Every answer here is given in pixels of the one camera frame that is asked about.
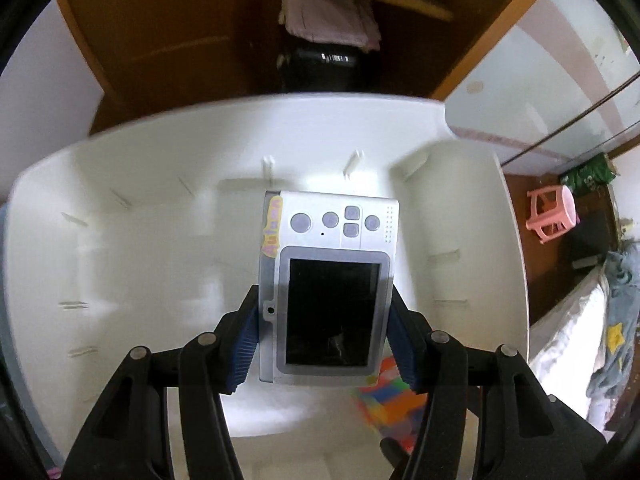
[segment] pink plastic stool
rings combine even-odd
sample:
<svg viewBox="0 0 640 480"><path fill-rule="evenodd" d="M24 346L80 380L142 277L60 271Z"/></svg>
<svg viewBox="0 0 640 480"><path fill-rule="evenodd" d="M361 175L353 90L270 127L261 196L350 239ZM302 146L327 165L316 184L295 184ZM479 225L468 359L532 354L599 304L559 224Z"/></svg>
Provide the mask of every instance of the pink plastic stool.
<svg viewBox="0 0 640 480"><path fill-rule="evenodd" d="M555 198L550 200L547 194L554 193ZM535 231L543 244L554 238L562 236L569 229L575 227L577 216L575 214L574 196L567 186L547 186L534 191L528 191L531 197L531 218L526 226L529 231ZM538 198L542 200L542 212L538 212Z"/></svg>

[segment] green bag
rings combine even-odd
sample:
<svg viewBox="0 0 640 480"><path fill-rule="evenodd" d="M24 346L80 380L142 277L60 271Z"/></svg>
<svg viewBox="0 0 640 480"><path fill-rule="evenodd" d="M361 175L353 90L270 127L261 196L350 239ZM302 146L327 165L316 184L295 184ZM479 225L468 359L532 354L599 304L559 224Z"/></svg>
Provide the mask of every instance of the green bag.
<svg viewBox="0 0 640 480"><path fill-rule="evenodd" d="M609 160L606 153L599 153L577 168L560 176L560 184L567 186L574 196L583 196L594 191L598 186L608 184L618 170Z"/></svg>

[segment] yellow sticker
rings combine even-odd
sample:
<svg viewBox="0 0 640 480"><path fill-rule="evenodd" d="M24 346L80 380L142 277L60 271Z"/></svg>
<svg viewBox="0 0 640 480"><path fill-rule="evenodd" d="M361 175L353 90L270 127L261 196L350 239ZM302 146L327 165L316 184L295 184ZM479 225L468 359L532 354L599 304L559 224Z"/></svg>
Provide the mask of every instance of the yellow sticker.
<svg viewBox="0 0 640 480"><path fill-rule="evenodd" d="M267 225L262 230L264 238L262 239L262 254L270 258L278 255L280 248L280 218L282 217L282 197L272 196L269 200L269 208L267 209Z"/></svg>
<svg viewBox="0 0 640 480"><path fill-rule="evenodd" d="M615 354L625 342L625 337L622 335L622 323L611 325L607 328L607 348L609 348L609 352Z"/></svg>

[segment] white sheet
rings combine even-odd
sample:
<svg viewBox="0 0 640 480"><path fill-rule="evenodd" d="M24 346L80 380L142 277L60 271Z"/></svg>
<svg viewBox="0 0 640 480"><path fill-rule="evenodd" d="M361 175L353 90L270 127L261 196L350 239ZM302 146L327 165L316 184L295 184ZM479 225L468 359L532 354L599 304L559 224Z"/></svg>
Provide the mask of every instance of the white sheet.
<svg viewBox="0 0 640 480"><path fill-rule="evenodd" d="M529 366L548 394L587 418L586 389L601 342L608 285L601 267L593 269L569 295L531 328Z"/></svg>

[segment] clamp rivet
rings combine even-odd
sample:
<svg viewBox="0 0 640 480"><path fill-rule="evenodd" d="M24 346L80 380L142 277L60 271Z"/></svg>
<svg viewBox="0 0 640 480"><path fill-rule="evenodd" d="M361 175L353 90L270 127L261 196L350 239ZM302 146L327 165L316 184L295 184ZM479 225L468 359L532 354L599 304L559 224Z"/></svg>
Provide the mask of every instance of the clamp rivet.
<svg viewBox="0 0 640 480"><path fill-rule="evenodd" d="M136 346L135 348L131 349L131 352L129 352L129 356L136 361L138 359L142 359L146 356L146 348L143 346Z"/></svg>
<svg viewBox="0 0 640 480"><path fill-rule="evenodd" d="M449 334L447 334L443 330L434 330L433 332L431 332L431 340L434 343L444 345L444 343L449 342Z"/></svg>
<svg viewBox="0 0 640 480"><path fill-rule="evenodd" d="M516 357L516 355L518 355L518 351L510 345L502 345L500 347L500 352L502 352L507 357Z"/></svg>
<svg viewBox="0 0 640 480"><path fill-rule="evenodd" d="M216 335L213 332L205 332L198 336L198 343L201 346L213 345L216 342Z"/></svg>

